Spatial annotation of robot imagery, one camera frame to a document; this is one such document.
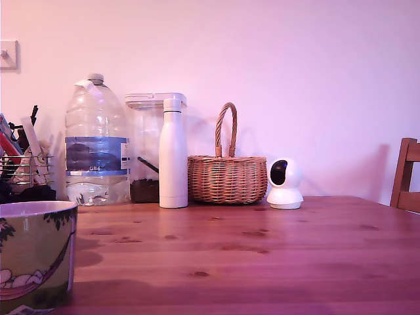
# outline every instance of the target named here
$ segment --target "blue label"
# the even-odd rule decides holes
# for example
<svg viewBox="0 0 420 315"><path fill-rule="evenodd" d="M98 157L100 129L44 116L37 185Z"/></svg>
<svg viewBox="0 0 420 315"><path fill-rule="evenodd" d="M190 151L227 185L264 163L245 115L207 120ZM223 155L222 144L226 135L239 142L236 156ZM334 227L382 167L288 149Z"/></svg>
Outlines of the blue label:
<svg viewBox="0 0 420 315"><path fill-rule="evenodd" d="M66 137L66 174L75 176L126 175L127 138Z"/></svg>

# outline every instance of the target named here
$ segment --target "plastic water bottle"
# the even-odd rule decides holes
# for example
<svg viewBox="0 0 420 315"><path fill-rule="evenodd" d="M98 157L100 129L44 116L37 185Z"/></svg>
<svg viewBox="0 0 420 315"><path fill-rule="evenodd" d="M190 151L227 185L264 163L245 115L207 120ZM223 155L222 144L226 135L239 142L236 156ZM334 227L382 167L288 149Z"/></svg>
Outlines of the plastic water bottle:
<svg viewBox="0 0 420 315"><path fill-rule="evenodd" d="M163 128L159 140L159 206L188 205L188 155L182 126L181 101L163 101Z"/></svg>
<svg viewBox="0 0 420 315"><path fill-rule="evenodd" d="M66 114L67 196L79 205L127 201L127 121L104 76L75 84Z"/></svg>

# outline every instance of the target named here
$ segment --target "wicker basket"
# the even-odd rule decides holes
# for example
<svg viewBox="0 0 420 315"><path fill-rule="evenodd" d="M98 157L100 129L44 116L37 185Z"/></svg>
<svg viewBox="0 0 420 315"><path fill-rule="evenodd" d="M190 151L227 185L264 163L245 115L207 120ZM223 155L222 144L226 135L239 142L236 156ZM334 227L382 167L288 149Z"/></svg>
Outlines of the wicker basket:
<svg viewBox="0 0 420 315"><path fill-rule="evenodd" d="M229 156L222 157L221 129L228 109L233 115ZM191 200L213 203L252 203L267 191L265 157L235 157L238 119L233 103L226 103L216 124L216 157L188 158L188 195Z"/></svg>

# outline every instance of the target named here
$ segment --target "camera lens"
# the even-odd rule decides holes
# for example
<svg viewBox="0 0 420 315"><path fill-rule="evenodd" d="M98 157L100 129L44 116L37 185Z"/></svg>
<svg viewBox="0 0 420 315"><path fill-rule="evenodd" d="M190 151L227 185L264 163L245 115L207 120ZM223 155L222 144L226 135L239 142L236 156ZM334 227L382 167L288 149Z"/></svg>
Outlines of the camera lens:
<svg viewBox="0 0 420 315"><path fill-rule="evenodd" d="M282 185L286 180L287 162L284 159L277 161L271 166L270 178L276 185Z"/></svg>

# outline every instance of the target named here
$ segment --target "green bowl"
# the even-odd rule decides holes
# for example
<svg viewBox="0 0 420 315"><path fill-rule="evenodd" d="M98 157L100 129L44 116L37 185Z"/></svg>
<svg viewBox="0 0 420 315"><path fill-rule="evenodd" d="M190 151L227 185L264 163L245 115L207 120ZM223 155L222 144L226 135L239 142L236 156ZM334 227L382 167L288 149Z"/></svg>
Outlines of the green bowl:
<svg viewBox="0 0 420 315"><path fill-rule="evenodd" d="M33 201L0 205L0 315L41 314L72 290L77 205Z"/></svg>

